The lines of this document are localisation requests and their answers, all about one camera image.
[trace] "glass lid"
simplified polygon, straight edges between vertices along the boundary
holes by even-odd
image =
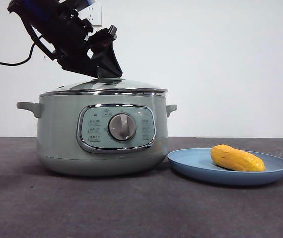
[[[167,92],[151,84],[126,80],[122,78],[99,78],[89,82],[77,83],[67,86],[61,86],[48,93],[75,93],[75,92]]]

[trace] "white wall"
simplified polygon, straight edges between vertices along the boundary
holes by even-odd
[[[8,2],[0,60],[17,62],[32,42]],[[178,104],[169,136],[283,137],[283,0],[99,2],[103,26],[118,28],[123,78],[167,88],[167,103]],[[86,80],[39,49],[26,65],[0,66],[0,137],[36,136],[36,119],[16,102]]]

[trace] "plate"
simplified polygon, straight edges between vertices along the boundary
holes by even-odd
[[[211,159],[211,148],[192,148],[170,152],[169,162],[176,171],[205,182],[251,186],[275,182],[283,177],[283,159],[259,152],[247,151],[264,161],[263,172],[230,171],[217,166]]]

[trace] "gray knob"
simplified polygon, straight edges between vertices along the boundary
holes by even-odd
[[[115,115],[108,124],[108,131],[117,140],[128,140],[136,132],[136,123],[134,119],[127,114]]]

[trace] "robotic arm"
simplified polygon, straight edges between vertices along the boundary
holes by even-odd
[[[88,19],[81,20],[78,11],[90,6],[92,0],[12,0],[8,11],[17,13],[34,43],[51,59],[57,60],[62,69],[95,78],[121,77],[122,71],[113,51],[116,40],[115,26],[93,32]],[[51,52],[36,35],[51,43]],[[93,56],[87,55],[92,50]]]

